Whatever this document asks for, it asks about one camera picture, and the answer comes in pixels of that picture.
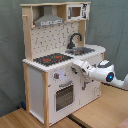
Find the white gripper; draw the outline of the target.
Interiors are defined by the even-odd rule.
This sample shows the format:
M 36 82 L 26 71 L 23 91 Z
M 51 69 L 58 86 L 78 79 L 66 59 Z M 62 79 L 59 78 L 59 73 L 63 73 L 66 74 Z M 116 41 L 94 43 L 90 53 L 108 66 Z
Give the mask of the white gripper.
M 72 63 L 71 69 L 79 76 L 89 77 L 89 73 L 93 69 L 93 66 L 87 61 L 75 60 Z

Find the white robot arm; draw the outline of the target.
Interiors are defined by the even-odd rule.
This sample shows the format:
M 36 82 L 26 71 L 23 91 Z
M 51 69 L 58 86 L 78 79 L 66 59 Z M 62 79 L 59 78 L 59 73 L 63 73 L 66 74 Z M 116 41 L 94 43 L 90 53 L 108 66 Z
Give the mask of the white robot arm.
M 88 61 L 75 60 L 72 69 L 75 73 L 81 71 L 85 77 L 92 80 L 128 91 L 128 74 L 124 80 L 118 80 L 115 76 L 114 65 L 108 60 L 101 61 L 97 66 L 91 65 Z

